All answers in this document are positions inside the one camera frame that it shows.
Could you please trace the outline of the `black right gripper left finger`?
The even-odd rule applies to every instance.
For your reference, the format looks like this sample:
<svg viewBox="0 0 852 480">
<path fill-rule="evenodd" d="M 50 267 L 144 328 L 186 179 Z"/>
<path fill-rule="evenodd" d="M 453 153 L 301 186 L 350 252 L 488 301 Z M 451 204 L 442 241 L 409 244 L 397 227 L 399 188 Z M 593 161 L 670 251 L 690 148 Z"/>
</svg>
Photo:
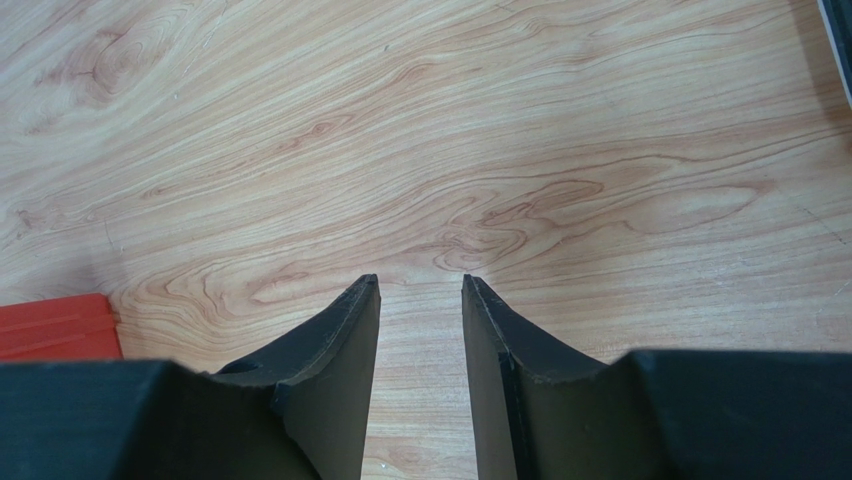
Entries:
<svg viewBox="0 0 852 480">
<path fill-rule="evenodd" d="M 357 479 L 378 278 L 215 373 L 171 360 L 1 367 L 5 479 Z"/>
</svg>

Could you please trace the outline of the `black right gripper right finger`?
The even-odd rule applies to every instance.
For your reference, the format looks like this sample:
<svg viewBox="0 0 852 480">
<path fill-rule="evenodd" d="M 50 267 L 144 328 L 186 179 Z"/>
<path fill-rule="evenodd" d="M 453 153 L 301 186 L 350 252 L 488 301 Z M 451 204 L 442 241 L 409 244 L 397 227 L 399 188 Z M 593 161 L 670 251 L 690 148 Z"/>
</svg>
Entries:
<svg viewBox="0 0 852 480">
<path fill-rule="evenodd" d="M 483 479 L 847 479 L 844 353 L 640 349 L 612 364 L 462 287 Z"/>
</svg>

